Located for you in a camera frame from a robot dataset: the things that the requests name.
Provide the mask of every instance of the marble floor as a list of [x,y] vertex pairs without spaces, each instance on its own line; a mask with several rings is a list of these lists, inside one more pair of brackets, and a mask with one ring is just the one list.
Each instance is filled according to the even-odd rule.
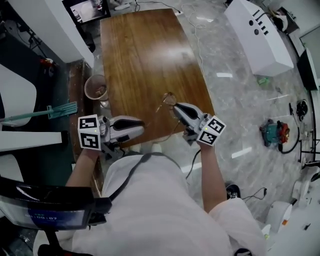
[[[263,221],[273,201],[290,202],[293,185],[301,177],[301,164],[298,163],[300,147],[289,154],[281,154],[277,148],[264,146],[259,126],[267,119],[280,120],[288,123],[290,130],[289,142],[284,150],[291,148],[298,135],[297,127],[289,115],[289,103],[296,106],[297,100],[309,96],[303,87],[296,62],[297,56],[289,40],[282,35],[293,63],[294,69],[270,79],[268,85],[258,85],[257,77],[252,74],[244,50],[236,33],[224,15],[226,9],[223,0],[163,0],[167,5],[183,13],[177,18],[189,40],[201,66],[203,59],[204,78],[212,100],[215,114],[226,123],[226,130],[216,144],[216,155],[220,170],[225,181],[232,181],[241,189],[242,198],[253,195],[261,187],[267,188],[263,200],[255,198],[247,202],[253,216]],[[195,37],[195,24],[204,24],[204,29],[197,29],[199,48]],[[167,8],[161,3],[140,3],[140,11]],[[135,4],[113,15],[134,12]],[[99,24],[87,27],[94,36],[96,43],[95,74],[103,75],[100,29]],[[229,73],[232,77],[219,77],[217,73]],[[311,113],[299,123],[302,132],[312,129]],[[310,147],[310,139],[306,138],[303,147]],[[152,143],[142,145],[144,152],[150,150]],[[199,149],[196,144],[188,146],[181,133],[174,134],[161,143],[164,154],[173,158],[182,168],[187,169]],[[232,153],[246,148],[250,152],[232,158]],[[201,169],[195,169],[188,179],[191,196],[201,204]]]

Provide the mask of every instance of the green mop handle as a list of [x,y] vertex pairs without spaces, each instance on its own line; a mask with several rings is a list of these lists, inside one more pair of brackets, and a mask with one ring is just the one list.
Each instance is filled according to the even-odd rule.
[[27,114],[19,114],[19,115],[13,115],[5,118],[0,118],[0,124],[4,122],[10,122],[14,120],[19,120],[19,119],[25,119],[25,118],[32,118],[32,117],[37,117],[37,116],[42,116],[42,115],[47,115],[53,113],[54,110],[46,110],[46,111],[39,111],[39,112],[33,112],[33,113],[27,113]]

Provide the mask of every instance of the white cable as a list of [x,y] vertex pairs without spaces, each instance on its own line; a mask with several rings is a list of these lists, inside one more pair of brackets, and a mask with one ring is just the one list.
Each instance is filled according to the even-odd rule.
[[184,9],[183,9],[184,6],[191,6],[192,9],[193,9],[193,12],[192,12],[186,19],[187,19],[187,21],[188,21],[188,22],[194,27],[194,29],[195,29],[194,35],[195,35],[195,37],[196,37],[196,39],[197,39],[197,44],[196,44],[196,45],[198,46],[198,49],[199,49],[199,57],[200,57],[200,60],[201,60],[201,71],[202,71],[203,77],[205,77],[205,72],[204,72],[204,60],[203,60],[202,57],[201,57],[201,50],[200,50],[200,46],[199,46],[199,41],[200,41],[200,40],[199,40],[199,37],[197,36],[197,29],[203,30],[203,29],[206,28],[206,25],[205,25],[205,24],[198,24],[198,25],[193,24],[193,23],[190,21],[190,17],[191,17],[192,14],[195,14],[195,13],[196,13],[196,9],[195,9],[195,7],[194,7],[192,4],[185,3],[185,4],[181,5],[181,10],[182,10],[183,13],[184,13]]

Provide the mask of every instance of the wooden tabletop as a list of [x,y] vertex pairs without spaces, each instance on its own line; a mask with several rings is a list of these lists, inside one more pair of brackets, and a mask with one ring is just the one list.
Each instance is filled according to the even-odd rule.
[[[100,33],[112,116],[133,116],[148,124],[167,92],[177,102],[214,114],[202,72],[172,9],[106,18]],[[163,107],[144,134],[126,146],[168,136],[177,123]],[[180,125],[175,132],[183,130]]]

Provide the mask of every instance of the digital display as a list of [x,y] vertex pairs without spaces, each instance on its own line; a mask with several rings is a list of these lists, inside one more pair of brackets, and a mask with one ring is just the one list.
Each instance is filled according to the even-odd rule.
[[53,229],[72,229],[83,224],[84,210],[54,211],[42,209],[29,209],[0,201],[0,209],[15,225],[37,229],[40,227]]

